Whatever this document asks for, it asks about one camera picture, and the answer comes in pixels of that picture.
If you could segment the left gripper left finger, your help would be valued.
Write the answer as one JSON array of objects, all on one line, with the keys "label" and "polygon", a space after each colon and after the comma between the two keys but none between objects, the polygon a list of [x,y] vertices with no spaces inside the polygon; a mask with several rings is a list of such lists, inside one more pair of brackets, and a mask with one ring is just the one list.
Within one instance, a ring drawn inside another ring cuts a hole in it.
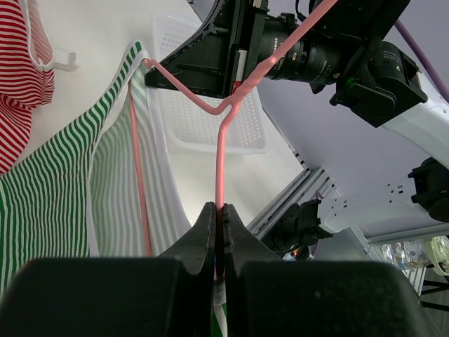
[{"label": "left gripper left finger", "polygon": [[216,206],[204,204],[195,224],[159,258],[181,261],[185,270],[194,277],[213,281],[215,269]]}]

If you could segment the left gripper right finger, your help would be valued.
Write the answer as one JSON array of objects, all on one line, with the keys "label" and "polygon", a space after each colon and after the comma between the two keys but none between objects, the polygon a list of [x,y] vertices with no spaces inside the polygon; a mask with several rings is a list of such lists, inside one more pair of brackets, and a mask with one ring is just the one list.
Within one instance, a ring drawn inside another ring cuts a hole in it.
[{"label": "left gripper right finger", "polygon": [[238,278],[246,263],[281,259],[246,228],[232,204],[225,204],[223,208],[223,234],[224,271],[227,281]]}]

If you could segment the pink wire hanger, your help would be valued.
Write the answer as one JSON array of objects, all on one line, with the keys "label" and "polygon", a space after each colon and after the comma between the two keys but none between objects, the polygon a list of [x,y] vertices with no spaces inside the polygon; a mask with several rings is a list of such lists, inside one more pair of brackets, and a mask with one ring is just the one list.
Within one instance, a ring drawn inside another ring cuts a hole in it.
[{"label": "pink wire hanger", "polygon": [[261,81],[268,71],[285,56],[286,53],[297,43],[308,31],[310,31],[317,22],[323,18],[331,8],[337,3],[337,0],[322,1],[318,7],[309,14],[309,16],[299,25],[298,28],[280,45],[271,56],[259,63],[250,76],[236,88],[235,92],[225,98],[220,105],[213,107],[200,99],[196,94],[190,91],[182,82],[176,79],[166,68],[154,59],[145,58],[143,60],[146,67],[155,67],[165,78],[169,80],[177,89],[179,89],[194,104],[199,106],[205,112],[217,116],[222,114],[227,107],[231,107],[228,115],[220,124],[217,135],[217,153],[216,153],[216,172],[215,172],[215,205],[217,209],[216,237],[215,237],[215,274],[218,279],[224,278],[224,234],[223,234],[223,208],[225,205],[225,147],[226,136],[229,125],[239,112],[242,100],[248,95]]}]

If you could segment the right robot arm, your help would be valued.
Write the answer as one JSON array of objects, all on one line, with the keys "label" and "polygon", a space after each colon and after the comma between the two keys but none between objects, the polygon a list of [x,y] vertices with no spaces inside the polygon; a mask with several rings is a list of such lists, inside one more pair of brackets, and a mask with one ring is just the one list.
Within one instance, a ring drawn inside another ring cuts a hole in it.
[{"label": "right robot arm", "polygon": [[427,141],[430,158],[411,176],[412,201],[448,221],[448,128],[444,91],[425,84],[416,63],[385,41],[406,1],[311,1],[309,12],[269,14],[267,1],[216,1],[202,26],[145,76],[149,87],[212,98],[244,98],[263,79],[335,87],[342,105],[371,126],[395,126]]}]

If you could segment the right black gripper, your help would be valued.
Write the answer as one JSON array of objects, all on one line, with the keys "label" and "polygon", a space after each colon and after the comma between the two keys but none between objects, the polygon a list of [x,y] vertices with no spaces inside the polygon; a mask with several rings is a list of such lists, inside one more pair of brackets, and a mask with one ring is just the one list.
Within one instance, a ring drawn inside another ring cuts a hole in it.
[{"label": "right black gripper", "polygon": [[160,63],[194,93],[226,98],[257,66],[268,11],[268,1],[217,1],[214,32],[163,31],[157,49],[167,55]]}]

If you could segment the green striped tank top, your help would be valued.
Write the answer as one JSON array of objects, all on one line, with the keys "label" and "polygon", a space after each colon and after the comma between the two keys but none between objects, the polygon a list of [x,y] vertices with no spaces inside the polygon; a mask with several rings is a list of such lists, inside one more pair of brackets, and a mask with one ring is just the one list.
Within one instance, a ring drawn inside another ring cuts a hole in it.
[{"label": "green striped tank top", "polygon": [[2,336],[226,336],[224,286],[159,258],[194,224],[141,42],[98,101],[1,177]]}]

